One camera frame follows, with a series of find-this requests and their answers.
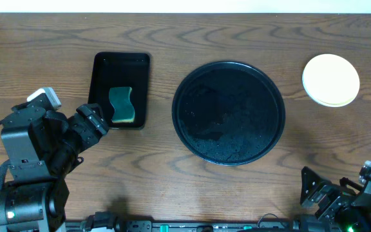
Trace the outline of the green yellow sponge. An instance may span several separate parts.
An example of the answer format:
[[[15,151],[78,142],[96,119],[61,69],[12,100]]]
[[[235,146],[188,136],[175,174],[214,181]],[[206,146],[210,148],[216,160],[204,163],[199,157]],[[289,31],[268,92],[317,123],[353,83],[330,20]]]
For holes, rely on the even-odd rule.
[[[131,103],[132,87],[113,87],[109,90],[109,101],[114,113],[112,123],[132,123],[135,120],[135,108]]]

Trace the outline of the yellow plate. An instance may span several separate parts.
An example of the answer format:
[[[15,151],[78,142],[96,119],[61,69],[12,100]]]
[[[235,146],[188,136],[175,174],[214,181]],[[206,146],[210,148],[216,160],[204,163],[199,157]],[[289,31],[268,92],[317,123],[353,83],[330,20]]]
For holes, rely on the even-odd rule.
[[[302,84],[313,101],[338,108],[350,104],[357,97],[360,79],[349,61],[326,53],[313,57],[305,65]]]

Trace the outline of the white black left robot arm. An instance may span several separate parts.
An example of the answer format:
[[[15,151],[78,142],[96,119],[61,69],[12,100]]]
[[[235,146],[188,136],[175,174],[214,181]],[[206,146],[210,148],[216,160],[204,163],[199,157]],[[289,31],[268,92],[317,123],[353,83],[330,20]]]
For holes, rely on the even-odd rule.
[[[3,120],[1,140],[13,180],[0,183],[0,231],[57,231],[65,221],[67,174],[109,127],[98,104],[66,117],[51,106],[21,104]]]

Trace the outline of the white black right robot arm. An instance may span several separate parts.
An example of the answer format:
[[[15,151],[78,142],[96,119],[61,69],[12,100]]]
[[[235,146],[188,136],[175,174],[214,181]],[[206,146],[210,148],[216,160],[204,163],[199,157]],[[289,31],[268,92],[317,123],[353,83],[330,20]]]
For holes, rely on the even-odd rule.
[[[371,161],[362,166],[358,183],[343,177],[335,184],[306,166],[301,183],[300,205],[318,205],[314,216],[325,231],[371,231]]]

